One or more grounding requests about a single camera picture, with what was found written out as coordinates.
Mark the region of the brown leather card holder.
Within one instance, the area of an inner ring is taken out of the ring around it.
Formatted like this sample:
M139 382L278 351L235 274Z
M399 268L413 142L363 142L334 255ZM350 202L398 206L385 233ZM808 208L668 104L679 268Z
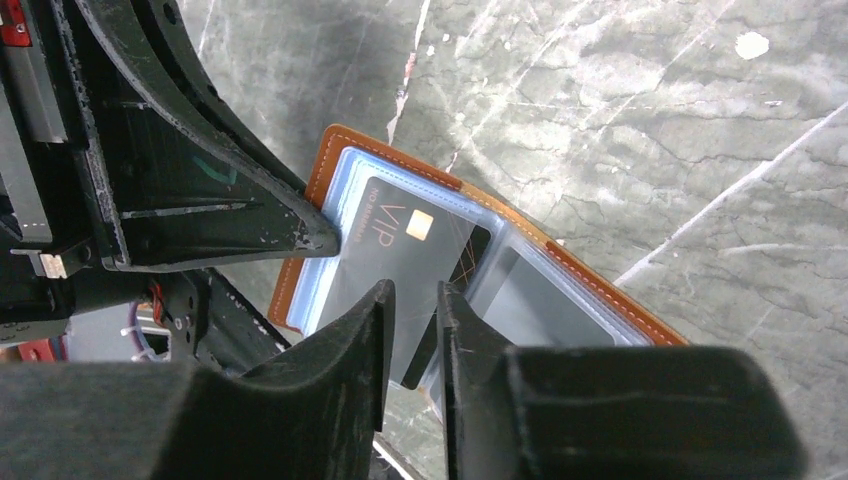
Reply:
M311 335L374 283L396 287L390 380L442 404L436 288L454 285L521 346L657 345L683 338L507 204L343 125L323 135L306 198L337 227L337 255L289 259L273 324Z

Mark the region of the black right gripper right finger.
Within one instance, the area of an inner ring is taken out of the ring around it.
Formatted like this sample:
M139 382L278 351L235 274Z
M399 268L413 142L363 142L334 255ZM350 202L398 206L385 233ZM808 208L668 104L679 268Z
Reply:
M452 479L801 479L808 454L746 353L519 347L437 296Z

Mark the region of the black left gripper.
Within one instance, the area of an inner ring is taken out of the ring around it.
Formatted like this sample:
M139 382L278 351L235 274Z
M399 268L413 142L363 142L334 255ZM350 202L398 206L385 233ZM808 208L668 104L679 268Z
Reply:
M219 97L175 2L74 2L72 80L50 3L2 2L2 331L128 301L132 276L101 258L176 272L338 251Z

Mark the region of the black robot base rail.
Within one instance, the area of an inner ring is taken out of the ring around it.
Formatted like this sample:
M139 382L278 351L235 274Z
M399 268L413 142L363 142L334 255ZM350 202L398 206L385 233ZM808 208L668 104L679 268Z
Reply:
M240 377L291 347L214 268L156 275L151 289L173 361Z

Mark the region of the black right gripper view left finger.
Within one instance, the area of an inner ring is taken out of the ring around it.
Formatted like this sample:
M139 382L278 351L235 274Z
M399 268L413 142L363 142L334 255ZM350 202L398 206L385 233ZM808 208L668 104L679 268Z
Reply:
M5 479L364 479L383 425L395 286L228 376L189 362L1 369Z

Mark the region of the dark VIP credit card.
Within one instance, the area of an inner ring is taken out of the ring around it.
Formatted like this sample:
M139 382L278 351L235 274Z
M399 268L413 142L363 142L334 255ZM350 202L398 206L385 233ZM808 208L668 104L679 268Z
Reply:
M376 282L391 280L396 302L390 379L415 389L436 348L439 282L466 290L490 242L488 229L371 177L318 324L339 318Z

